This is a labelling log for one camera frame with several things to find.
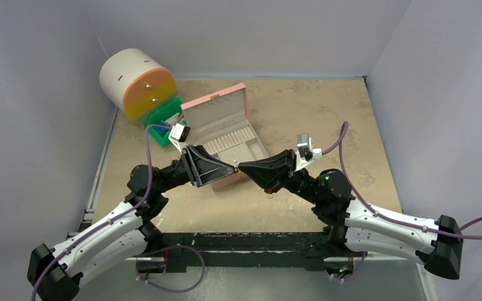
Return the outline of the pink jewelry box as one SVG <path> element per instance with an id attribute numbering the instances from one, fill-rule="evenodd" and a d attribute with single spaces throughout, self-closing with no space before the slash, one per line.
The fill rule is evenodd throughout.
<path id="1" fill-rule="evenodd" d="M 189 142 L 202 145 L 214 158 L 232 166 L 268 158 L 249 122 L 244 83 L 185 102 L 181 109 L 190 127 Z"/>

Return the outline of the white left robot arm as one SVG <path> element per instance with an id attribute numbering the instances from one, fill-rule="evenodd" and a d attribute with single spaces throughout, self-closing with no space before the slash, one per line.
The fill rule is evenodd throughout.
<path id="1" fill-rule="evenodd" d="M 167 205 L 164 193 L 190 183 L 202 187 L 236 173 L 203 146 L 187 145 L 179 159 L 159 169 L 149 161 L 131 171 L 130 194 L 79 234 L 53 246 L 37 246 L 29 260 L 31 299 L 72 300 L 99 273 L 131 256 L 165 253 L 163 233 L 152 223 Z"/>

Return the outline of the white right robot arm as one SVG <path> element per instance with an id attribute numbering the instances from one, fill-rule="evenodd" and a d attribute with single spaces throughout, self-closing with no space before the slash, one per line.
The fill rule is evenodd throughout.
<path id="1" fill-rule="evenodd" d="M 326 225 L 327 246 L 335 255 L 383 253 L 420 263 L 433 275 L 460 278 L 463 240 L 456 220 L 407 216 L 364 204 L 339 169 L 313 177 L 297 164 L 292 150 L 266 159 L 242 162 L 238 170 L 267 194 L 284 188 L 313 204 L 311 211 Z"/>

